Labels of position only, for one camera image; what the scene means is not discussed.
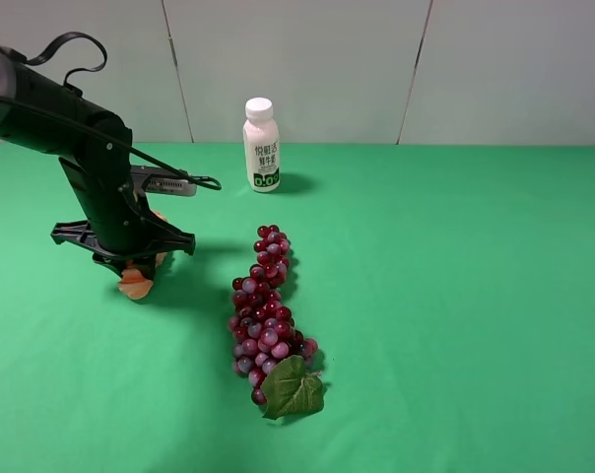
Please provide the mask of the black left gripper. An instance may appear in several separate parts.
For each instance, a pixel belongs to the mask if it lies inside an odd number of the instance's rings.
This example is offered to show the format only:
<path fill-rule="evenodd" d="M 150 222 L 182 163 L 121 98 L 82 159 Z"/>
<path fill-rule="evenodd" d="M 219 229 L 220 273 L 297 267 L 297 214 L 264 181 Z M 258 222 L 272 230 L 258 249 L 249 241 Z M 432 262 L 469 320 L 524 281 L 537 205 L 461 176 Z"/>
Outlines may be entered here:
<path fill-rule="evenodd" d="M 59 162 L 86 219 L 56 224 L 51 233 L 55 243 L 70 242 L 91 251 L 93 262 L 119 279 L 127 260 L 136 259 L 141 275 L 154 279 L 157 253 L 194 252 L 195 236 L 161 219 L 151 210 L 148 193 L 134 188 L 133 165 L 95 175 L 67 159 Z"/>

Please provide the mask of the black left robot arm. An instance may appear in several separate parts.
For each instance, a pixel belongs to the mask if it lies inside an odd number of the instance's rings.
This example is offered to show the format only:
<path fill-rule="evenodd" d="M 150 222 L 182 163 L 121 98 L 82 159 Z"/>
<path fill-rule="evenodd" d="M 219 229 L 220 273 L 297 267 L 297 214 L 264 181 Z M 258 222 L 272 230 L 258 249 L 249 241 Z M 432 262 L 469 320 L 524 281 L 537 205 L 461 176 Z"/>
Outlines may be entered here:
<path fill-rule="evenodd" d="M 90 251 L 96 264 L 116 274 L 135 265 L 149 280 L 159 254 L 193 253 L 194 235 L 161 220 L 146 196 L 152 179 L 177 182 L 184 174 L 164 164 L 132 165 L 132 131 L 116 113 L 1 46 L 0 140 L 57 156 L 86 218 L 56 224 L 55 243 Z"/>

